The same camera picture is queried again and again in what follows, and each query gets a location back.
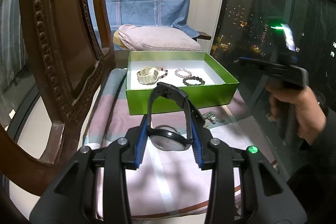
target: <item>shoebox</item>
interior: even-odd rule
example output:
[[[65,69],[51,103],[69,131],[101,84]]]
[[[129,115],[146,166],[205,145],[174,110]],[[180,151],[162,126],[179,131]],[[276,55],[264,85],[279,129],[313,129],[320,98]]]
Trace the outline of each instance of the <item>shoebox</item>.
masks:
[[[146,66],[164,68],[159,71],[167,76],[152,85],[141,84],[137,73]],[[186,86],[183,78],[175,75],[177,69],[186,69],[192,76],[202,78],[204,85]],[[126,76],[126,96],[130,115],[146,114],[148,99],[157,83],[165,82],[184,90],[189,100],[197,108],[226,105],[231,102],[239,82],[216,60],[206,52],[130,52]],[[187,80],[189,84],[201,84],[197,80]],[[157,98],[152,107],[152,113],[180,111],[173,100]]]

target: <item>hand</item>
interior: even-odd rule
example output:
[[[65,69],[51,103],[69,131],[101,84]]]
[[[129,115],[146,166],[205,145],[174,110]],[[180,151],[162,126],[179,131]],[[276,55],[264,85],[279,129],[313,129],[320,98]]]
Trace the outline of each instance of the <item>hand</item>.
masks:
[[[312,145],[319,133],[325,128],[327,118],[310,87],[307,86],[303,90],[292,90],[276,87],[269,83],[266,85],[266,90],[271,92],[269,102],[273,119],[278,119],[277,100],[294,104],[296,118],[299,122],[298,135],[305,139],[309,145]]]

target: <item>blue gripper pad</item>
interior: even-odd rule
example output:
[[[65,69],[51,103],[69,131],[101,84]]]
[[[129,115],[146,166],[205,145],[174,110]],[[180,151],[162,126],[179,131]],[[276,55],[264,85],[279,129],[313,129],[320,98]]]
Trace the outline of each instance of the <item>blue gripper pad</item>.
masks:
[[[143,127],[141,129],[140,137],[138,140],[138,144],[135,148],[135,167],[139,168],[142,163],[143,155],[145,153],[146,143],[147,143],[147,119],[143,123]]]
[[[191,121],[191,128],[192,128],[192,133],[193,133],[193,151],[194,151],[194,157],[195,157],[195,161],[198,164],[199,168],[202,168],[203,166],[203,158],[202,158],[202,147],[201,147],[201,143],[200,140],[198,138],[196,129],[195,129],[195,125],[194,122]]]

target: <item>window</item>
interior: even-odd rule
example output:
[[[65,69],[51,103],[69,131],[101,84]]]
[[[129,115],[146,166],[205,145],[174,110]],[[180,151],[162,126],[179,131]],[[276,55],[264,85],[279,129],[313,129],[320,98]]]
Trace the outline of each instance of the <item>window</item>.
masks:
[[[23,42],[19,0],[0,0],[0,124],[5,129],[34,85]]]
[[[282,18],[286,0],[223,0],[213,57],[240,82],[239,91],[248,103],[262,75],[233,64],[238,57],[269,60],[274,46],[266,39],[268,18]]]
[[[309,73],[309,86],[336,111],[336,3],[295,0],[292,24],[299,66]]]

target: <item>pink pillow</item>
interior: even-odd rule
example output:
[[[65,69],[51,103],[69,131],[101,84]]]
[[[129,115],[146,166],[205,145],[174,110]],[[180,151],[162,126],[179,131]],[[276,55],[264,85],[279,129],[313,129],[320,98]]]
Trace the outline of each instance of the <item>pink pillow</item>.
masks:
[[[131,51],[201,51],[195,40],[175,28],[125,24],[119,27],[119,38]]]

